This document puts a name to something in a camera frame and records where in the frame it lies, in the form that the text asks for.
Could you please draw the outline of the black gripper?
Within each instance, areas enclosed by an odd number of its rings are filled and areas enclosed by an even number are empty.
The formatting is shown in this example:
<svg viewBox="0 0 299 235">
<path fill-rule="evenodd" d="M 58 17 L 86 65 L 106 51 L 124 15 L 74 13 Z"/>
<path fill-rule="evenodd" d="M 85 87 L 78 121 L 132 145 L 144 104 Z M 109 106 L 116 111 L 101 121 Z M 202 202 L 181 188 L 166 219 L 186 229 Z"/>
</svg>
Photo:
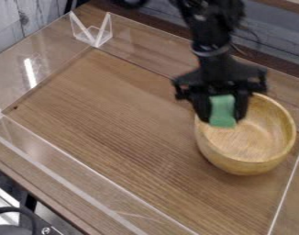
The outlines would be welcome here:
<svg viewBox="0 0 299 235">
<path fill-rule="evenodd" d="M 265 68 L 237 61 L 226 62 L 222 66 L 201 65 L 172 80 L 174 98 L 181 100 L 190 96 L 194 113 L 200 121 L 208 123 L 210 103 L 205 94 L 234 95 L 233 115 L 236 121 L 240 121 L 246 116 L 250 93 L 266 91 L 265 76 Z"/>
</svg>

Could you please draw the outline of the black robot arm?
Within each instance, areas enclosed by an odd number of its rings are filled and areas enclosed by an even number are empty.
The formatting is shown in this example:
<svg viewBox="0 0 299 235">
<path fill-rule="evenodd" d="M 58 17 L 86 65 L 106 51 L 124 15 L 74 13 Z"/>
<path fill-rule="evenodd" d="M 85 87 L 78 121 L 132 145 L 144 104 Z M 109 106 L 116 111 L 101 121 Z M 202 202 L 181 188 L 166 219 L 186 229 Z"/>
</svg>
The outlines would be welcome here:
<svg viewBox="0 0 299 235">
<path fill-rule="evenodd" d="M 266 70 L 238 62 L 232 32 L 245 16 L 242 0 L 168 0 L 190 33 L 198 67 L 172 79 L 174 98 L 192 105 L 197 119 L 230 128 L 245 118 L 249 97 L 266 91 Z"/>
</svg>

